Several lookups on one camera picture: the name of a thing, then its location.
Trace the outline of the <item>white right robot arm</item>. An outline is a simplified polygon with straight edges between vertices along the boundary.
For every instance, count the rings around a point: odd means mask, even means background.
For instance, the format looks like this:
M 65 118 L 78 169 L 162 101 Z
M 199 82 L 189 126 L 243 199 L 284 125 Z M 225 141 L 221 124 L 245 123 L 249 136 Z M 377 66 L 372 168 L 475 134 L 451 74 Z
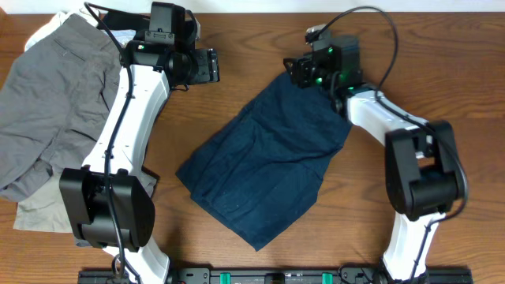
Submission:
M 438 225 L 450 218 L 456 200 L 467 198 L 451 125 L 413 116 L 365 82 L 357 37 L 322 35 L 310 46 L 301 57 L 283 60 L 292 83 L 327 91 L 335 113 L 383 145 L 387 196 L 395 210 L 380 265 L 340 268 L 340 282 L 471 283 L 468 268 L 425 264 Z

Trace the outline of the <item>navy blue shorts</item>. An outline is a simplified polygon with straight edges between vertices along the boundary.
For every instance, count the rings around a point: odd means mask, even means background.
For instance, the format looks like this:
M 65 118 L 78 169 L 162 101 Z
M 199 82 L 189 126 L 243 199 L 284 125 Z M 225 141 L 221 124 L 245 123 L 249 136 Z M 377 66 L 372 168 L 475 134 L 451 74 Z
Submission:
M 176 175 L 194 202 L 259 251 L 317 201 L 350 129 L 325 91 L 298 88 L 282 73 Z

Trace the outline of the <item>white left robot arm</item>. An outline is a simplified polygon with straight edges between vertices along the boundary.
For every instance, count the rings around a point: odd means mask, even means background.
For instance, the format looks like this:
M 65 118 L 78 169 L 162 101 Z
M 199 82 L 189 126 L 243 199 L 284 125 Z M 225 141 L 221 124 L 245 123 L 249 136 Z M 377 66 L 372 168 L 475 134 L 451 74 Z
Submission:
M 174 91 L 219 80 L 217 54 L 199 49 L 189 9 L 153 2 L 139 39 L 118 46 L 120 82 L 99 139 L 59 188 L 73 235 L 113 258 L 109 271 L 82 271 L 81 283 L 167 283 L 170 259 L 152 236 L 155 205 L 140 183 L 148 140 Z

